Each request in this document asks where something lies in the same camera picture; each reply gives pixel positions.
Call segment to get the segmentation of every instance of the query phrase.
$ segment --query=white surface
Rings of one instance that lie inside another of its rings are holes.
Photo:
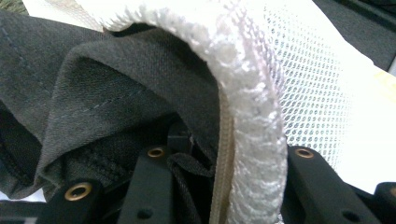
[[[0,200],[7,200],[10,201],[10,199],[5,195],[4,193],[0,192]],[[40,189],[36,193],[30,195],[27,198],[21,199],[19,201],[27,201],[27,202],[44,202],[44,196],[43,196],[43,190]]]
[[[23,0],[23,3],[30,16],[103,31],[102,26],[74,0]]]
[[[380,182],[396,182],[396,81],[388,77],[385,85],[374,77],[355,79],[359,85],[350,111],[346,150],[337,169],[347,183],[370,193]]]
[[[393,60],[392,65],[390,66],[389,72],[392,75],[396,76],[396,57],[395,57],[395,60]]]

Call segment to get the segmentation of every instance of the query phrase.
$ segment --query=hole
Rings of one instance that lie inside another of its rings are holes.
[[[299,157],[303,157],[303,158],[307,158],[307,159],[314,157],[314,153],[312,153],[309,150],[304,149],[304,148],[299,148],[295,152],[296,152],[297,156],[299,156]]]
[[[72,195],[73,195],[74,197],[77,197],[78,195],[81,195],[81,194],[85,193],[85,191],[86,191],[86,189],[84,189],[84,188],[74,189],[74,190],[72,191]]]
[[[165,153],[163,152],[163,149],[160,147],[156,147],[148,152],[148,155],[151,158],[159,158],[159,157],[163,156],[163,154],[165,154]]]
[[[349,221],[351,221],[351,222],[355,222],[355,223],[361,222],[361,219],[359,218],[359,216],[356,215],[356,214],[353,213],[353,212],[344,211],[344,212],[343,212],[343,216],[344,216],[344,218],[346,218],[347,220],[349,220]]]
[[[151,209],[140,209],[139,212],[137,212],[137,217],[140,219],[149,219],[152,217],[152,210]]]
[[[67,201],[73,202],[73,201],[78,201],[80,199],[83,199],[87,197],[91,193],[92,190],[92,185],[90,183],[79,183],[76,184],[75,186],[71,187],[64,197],[66,198]]]

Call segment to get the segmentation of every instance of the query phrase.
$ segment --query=white fabric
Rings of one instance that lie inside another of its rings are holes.
[[[262,29],[285,72],[278,87],[288,143],[316,149],[344,181],[368,192],[396,181],[396,101],[381,93],[392,77],[380,84],[381,71],[310,0],[264,4]]]
[[[103,31],[103,27],[74,0],[23,0],[23,3],[30,16]]]
[[[10,200],[6,194],[0,192],[0,201],[6,200],[6,201],[26,201],[26,202],[45,202],[46,200],[44,199],[43,195],[43,190],[40,189],[34,194],[30,195],[29,197],[26,197],[24,199],[20,200]]]
[[[390,68],[389,68],[389,72],[390,72],[392,75],[396,76],[396,57],[395,57],[395,59],[393,60],[392,65],[391,65]]]

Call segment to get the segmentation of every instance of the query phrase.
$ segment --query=dark gray fabric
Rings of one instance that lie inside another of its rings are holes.
[[[382,20],[374,21],[364,16],[364,11],[358,7],[356,9],[361,12],[347,7],[353,4],[349,3],[353,2],[351,0],[314,0],[314,2],[349,44],[373,60],[376,66],[388,71],[396,56],[396,31],[393,27]]]
[[[198,149],[169,161],[184,206],[179,221],[207,221],[219,141],[217,83],[176,37],[160,29],[131,34],[116,38],[0,11],[2,110],[35,136],[40,151],[37,164],[37,147],[6,144],[18,168],[35,174],[22,184],[3,162],[0,190],[8,197],[43,188],[50,198],[81,177],[108,186],[133,173],[141,149],[166,144],[180,116]],[[35,155],[26,162],[23,153]]]
[[[0,120],[0,134],[4,147],[7,146],[6,150],[0,150],[0,160],[22,180],[23,185],[32,185],[41,145],[8,111],[0,109]]]
[[[377,7],[382,7],[386,11],[394,13],[396,17],[396,0],[361,0],[361,1],[372,4]]]

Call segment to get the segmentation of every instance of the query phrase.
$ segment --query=black plastic bracket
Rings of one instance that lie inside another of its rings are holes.
[[[120,213],[119,224],[175,223],[173,178],[166,165],[167,147],[143,150]]]
[[[289,147],[285,223],[380,223],[315,150]]]
[[[381,223],[396,223],[396,183],[380,183],[376,186],[374,195],[353,186],[350,187],[361,201],[378,217]]]
[[[97,180],[80,179],[64,185],[42,210],[36,224],[97,223],[103,187]]]
[[[169,128],[167,139],[168,148],[170,148],[173,153],[182,152],[191,154],[192,142],[190,138],[191,134],[189,129],[183,121],[176,122]]]

